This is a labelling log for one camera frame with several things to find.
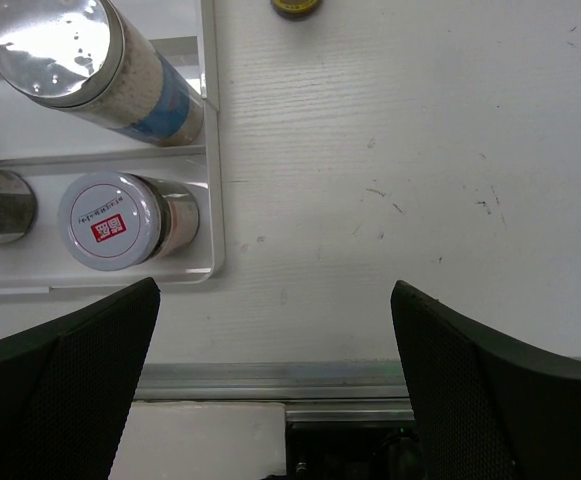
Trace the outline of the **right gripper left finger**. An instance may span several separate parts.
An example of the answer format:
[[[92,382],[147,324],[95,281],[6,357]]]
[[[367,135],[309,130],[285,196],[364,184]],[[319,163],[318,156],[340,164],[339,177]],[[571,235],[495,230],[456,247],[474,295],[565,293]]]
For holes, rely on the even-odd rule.
[[[143,279],[0,339],[0,479],[106,479],[160,307]]]

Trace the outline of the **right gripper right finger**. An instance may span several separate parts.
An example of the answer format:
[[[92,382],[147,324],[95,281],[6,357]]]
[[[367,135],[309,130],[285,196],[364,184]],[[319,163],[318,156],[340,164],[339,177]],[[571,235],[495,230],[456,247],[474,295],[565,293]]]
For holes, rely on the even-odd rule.
[[[581,359],[524,343],[412,285],[391,294],[431,479],[581,479]]]

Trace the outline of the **blue label shaker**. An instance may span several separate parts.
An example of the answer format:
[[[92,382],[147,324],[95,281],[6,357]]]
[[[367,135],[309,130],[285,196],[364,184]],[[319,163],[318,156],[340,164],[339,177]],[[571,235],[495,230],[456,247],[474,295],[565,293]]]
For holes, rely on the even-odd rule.
[[[193,143],[202,97],[110,1],[0,1],[0,75],[52,110],[144,143]]]

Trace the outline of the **yellow label sauce bottle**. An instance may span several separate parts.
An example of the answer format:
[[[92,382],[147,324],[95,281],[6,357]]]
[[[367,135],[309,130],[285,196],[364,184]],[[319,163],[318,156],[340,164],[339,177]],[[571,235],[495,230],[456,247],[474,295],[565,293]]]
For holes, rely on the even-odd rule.
[[[279,16],[297,21],[314,14],[322,0],[271,0],[270,4]]]

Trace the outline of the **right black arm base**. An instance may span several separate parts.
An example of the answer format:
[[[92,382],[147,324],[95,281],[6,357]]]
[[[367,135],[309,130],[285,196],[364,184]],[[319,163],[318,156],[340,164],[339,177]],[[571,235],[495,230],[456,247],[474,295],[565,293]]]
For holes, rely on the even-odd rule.
[[[290,422],[285,479],[426,479],[414,424]]]

